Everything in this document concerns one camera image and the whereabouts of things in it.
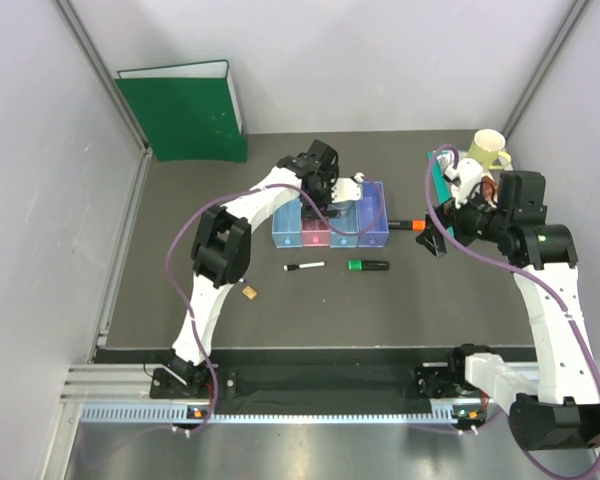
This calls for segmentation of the purple drawer box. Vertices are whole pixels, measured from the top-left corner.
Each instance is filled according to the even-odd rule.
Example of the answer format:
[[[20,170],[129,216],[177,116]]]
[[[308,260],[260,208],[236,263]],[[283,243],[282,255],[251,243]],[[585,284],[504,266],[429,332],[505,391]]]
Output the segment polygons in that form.
[[[381,181],[363,183],[363,197],[357,204],[359,230],[369,227],[374,220],[373,228],[360,235],[359,248],[383,248],[389,238],[389,227],[384,187]]]

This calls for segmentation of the light blue drawer box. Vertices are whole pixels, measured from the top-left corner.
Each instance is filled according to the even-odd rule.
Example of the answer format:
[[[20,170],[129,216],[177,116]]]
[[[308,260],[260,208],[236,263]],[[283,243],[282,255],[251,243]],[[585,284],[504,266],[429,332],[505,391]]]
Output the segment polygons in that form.
[[[358,246],[359,220],[357,203],[346,216],[331,218],[331,248],[353,249]]]

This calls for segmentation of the small yellow eraser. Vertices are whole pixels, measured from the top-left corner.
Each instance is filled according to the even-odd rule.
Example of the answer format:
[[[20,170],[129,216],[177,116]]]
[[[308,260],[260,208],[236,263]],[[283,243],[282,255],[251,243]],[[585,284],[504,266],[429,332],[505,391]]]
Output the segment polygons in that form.
[[[250,286],[246,286],[243,289],[243,294],[250,300],[253,300],[257,296],[257,292]]]

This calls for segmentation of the orange highlighter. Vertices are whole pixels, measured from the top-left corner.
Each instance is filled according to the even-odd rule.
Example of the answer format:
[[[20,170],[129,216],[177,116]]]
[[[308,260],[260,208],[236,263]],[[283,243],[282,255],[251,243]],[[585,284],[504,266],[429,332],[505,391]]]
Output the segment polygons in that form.
[[[425,220],[389,220],[390,230],[417,231],[421,232],[426,228]]]

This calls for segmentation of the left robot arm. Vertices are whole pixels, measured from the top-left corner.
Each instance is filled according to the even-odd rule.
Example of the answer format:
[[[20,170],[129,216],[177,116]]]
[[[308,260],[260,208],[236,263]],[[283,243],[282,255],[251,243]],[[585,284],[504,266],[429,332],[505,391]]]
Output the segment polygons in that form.
[[[172,384],[183,395],[196,396],[215,383],[209,359],[213,332],[228,293],[249,267],[252,233],[275,210],[300,196],[323,212],[333,201],[338,177],[338,153],[315,140],[306,152],[279,160],[249,190],[202,207],[176,235],[181,239],[188,227],[198,224],[191,251],[193,283],[189,295],[173,276],[176,243],[165,259],[167,274],[185,303],[183,324],[173,343],[174,354],[166,366]]]

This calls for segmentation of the blue end drawer box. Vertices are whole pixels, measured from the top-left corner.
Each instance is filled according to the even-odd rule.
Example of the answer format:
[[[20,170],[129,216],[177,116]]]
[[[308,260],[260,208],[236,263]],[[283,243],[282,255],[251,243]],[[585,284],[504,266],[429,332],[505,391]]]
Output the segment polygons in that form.
[[[271,233],[276,248],[303,246],[301,212],[302,203],[299,198],[282,205],[274,212]]]

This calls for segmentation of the black white marker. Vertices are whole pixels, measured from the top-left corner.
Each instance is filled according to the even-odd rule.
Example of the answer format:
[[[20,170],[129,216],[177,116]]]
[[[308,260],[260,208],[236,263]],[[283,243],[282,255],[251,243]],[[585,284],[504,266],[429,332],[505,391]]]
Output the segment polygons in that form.
[[[325,267],[325,266],[326,266],[325,261],[293,263],[293,264],[284,265],[283,270],[285,272],[291,272],[291,271],[297,271],[297,270],[303,270],[303,269],[321,268],[321,267]]]

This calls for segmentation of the clear paperclip jar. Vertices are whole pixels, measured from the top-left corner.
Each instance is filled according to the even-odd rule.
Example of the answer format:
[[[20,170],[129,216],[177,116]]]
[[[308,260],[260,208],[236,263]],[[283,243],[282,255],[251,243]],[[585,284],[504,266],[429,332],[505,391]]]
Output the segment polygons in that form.
[[[330,218],[340,218],[346,216],[354,205],[354,201],[332,203],[328,207],[327,212],[329,213]]]

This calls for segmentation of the pink drawer box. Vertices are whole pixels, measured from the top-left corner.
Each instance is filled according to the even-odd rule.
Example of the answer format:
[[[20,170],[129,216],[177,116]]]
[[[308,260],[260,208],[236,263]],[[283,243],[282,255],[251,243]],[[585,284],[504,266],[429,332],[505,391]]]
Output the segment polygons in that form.
[[[305,248],[329,248],[330,225],[320,219],[303,219],[301,237]]]

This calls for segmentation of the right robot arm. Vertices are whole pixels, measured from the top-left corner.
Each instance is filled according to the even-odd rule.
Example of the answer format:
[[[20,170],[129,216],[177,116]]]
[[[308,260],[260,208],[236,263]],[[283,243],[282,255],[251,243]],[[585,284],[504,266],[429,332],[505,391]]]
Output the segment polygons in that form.
[[[586,336],[578,294],[578,257],[570,230],[546,221],[545,177],[505,171],[486,192],[482,171],[443,174],[450,197],[428,206],[418,242],[436,256],[452,243],[463,253],[475,240],[493,243],[512,273],[528,314],[538,379],[513,370],[493,349],[456,349],[446,380],[456,394],[484,392],[506,412],[518,446],[527,452],[596,448],[600,452],[600,372]]]

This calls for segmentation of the green highlighter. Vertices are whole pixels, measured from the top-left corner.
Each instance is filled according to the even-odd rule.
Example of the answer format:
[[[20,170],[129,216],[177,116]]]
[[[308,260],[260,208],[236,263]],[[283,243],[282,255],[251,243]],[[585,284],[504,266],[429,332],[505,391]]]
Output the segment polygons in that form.
[[[389,262],[383,260],[349,260],[347,266],[349,271],[388,271],[390,269]]]

